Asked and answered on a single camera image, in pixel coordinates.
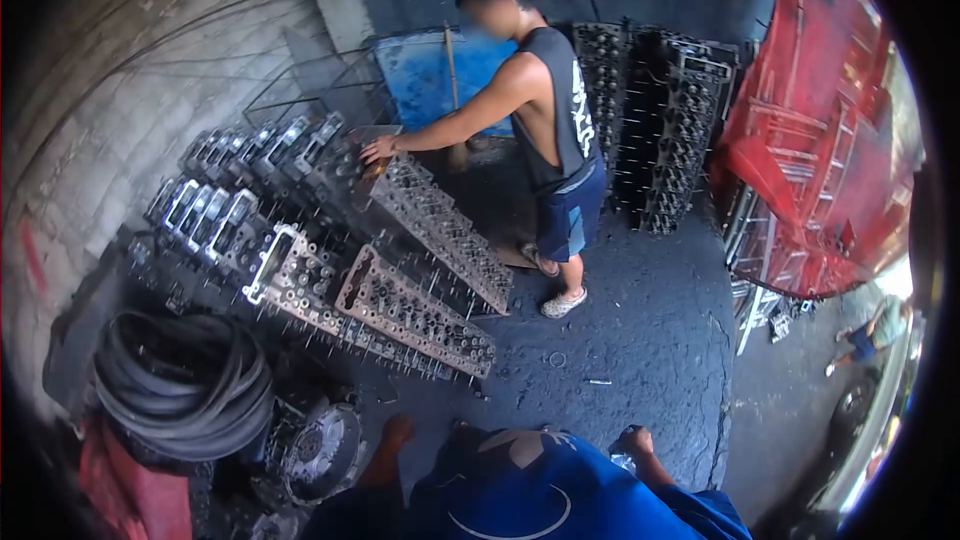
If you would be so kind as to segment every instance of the blue metal sheet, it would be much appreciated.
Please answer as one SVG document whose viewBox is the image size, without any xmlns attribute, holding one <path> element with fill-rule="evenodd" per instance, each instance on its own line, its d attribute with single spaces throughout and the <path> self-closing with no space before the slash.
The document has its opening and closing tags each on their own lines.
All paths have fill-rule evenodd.
<svg viewBox="0 0 960 540">
<path fill-rule="evenodd" d="M 463 106 L 490 83 L 500 64 L 517 50 L 517 44 L 474 38 L 467 41 L 459 31 L 451 31 L 450 36 L 457 98 Z M 453 110 L 450 63 L 443 31 L 384 38 L 374 42 L 373 51 L 407 130 L 428 126 Z M 484 132 L 495 136 L 514 135 L 509 118 Z"/>
</svg>

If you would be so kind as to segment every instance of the sandal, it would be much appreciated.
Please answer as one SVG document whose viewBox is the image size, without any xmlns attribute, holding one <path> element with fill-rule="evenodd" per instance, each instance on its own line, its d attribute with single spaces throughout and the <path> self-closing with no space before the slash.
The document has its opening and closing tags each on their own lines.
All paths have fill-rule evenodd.
<svg viewBox="0 0 960 540">
<path fill-rule="evenodd" d="M 586 286 L 583 287 L 583 294 L 572 301 L 565 299 L 563 294 L 557 294 L 555 297 L 543 303 L 543 306 L 540 307 L 540 312 L 547 318 L 560 319 L 573 311 L 574 307 L 580 306 L 585 300 L 587 300 Z"/>
<path fill-rule="evenodd" d="M 560 266 L 557 265 L 557 270 L 553 273 L 550 273 L 544 268 L 544 264 L 540 258 L 540 251 L 537 249 L 537 245 L 533 242 L 527 242 L 520 247 L 520 254 L 523 255 L 523 258 L 534 264 L 540 273 L 545 275 L 548 278 L 555 278 L 560 275 Z"/>
</svg>

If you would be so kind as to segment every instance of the pedestrian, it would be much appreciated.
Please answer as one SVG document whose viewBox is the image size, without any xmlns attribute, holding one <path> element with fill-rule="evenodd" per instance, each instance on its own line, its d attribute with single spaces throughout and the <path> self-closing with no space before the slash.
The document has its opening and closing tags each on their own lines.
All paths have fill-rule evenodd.
<svg viewBox="0 0 960 540">
<path fill-rule="evenodd" d="M 460 422 L 404 509 L 398 454 L 413 438 L 412 420 L 394 415 L 356 487 L 322 502 L 301 540 L 751 537 L 726 494 L 677 485 L 645 427 L 619 441 L 634 476 L 570 433 Z"/>
<path fill-rule="evenodd" d="M 493 79 L 460 109 L 399 136 L 364 147 L 367 163 L 403 150 L 437 150 L 466 142 L 510 116 L 536 198 L 536 243 L 521 253 L 563 290 L 540 307 L 562 318 L 587 300 L 580 252 L 596 235 L 607 173 L 594 138 L 583 73 L 567 36 L 547 25 L 537 0 L 455 0 L 486 33 L 516 42 Z"/>
<path fill-rule="evenodd" d="M 846 340 L 854 348 L 840 358 L 834 358 L 823 373 L 829 378 L 839 366 L 863 363 L 873 355 L 890 348 L 896 339 L 906 333 L 912 314 L 913 308 L 909 300 L 888 294 L 877 305 L 873 317 L 867 323 L 855 330 L 837 332 L 836 342 Z"/>
</svg>

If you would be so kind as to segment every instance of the rubber hose coil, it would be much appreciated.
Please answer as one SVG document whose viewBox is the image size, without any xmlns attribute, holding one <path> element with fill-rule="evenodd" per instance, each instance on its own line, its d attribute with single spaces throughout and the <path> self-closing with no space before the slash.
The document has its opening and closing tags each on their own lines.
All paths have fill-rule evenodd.
<svg viewBox="0 0 960 540">
<path fill-rule="evenodd" d="M 270 366 L 249 330 L 229 318 L 122 311 L 107 326 L 94 366 L 110 415 L 173 459 L 221 459 L 271 420 Z"/>
</svg>

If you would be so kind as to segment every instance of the blue shorts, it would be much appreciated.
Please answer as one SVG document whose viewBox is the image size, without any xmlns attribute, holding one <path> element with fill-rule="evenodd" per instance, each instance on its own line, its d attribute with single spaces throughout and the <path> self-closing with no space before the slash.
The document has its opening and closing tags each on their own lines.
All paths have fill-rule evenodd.
<svg viewBox="0 0 960 540">
<path fill-rule="evenodd" d="M 607 172 L 597 162 L 582 182 L 536 199 L 536 250 L 541 257 L 566 263 L 596 237 L 600 207 L 607 193 Z"/>
<path fill-rule="evenodd" d="M 870 357 L 877 354 L 877 347 L 874 346 L 873 339 L 867 335 L 866 325 L 862 325 L 856 330 L 851 331 L 849 336 L 846 337 L 846 341 L 856 347 L 853 352 L 850 353 L 850 358 L 858 364 L 867 361 Z"/>
</svg>

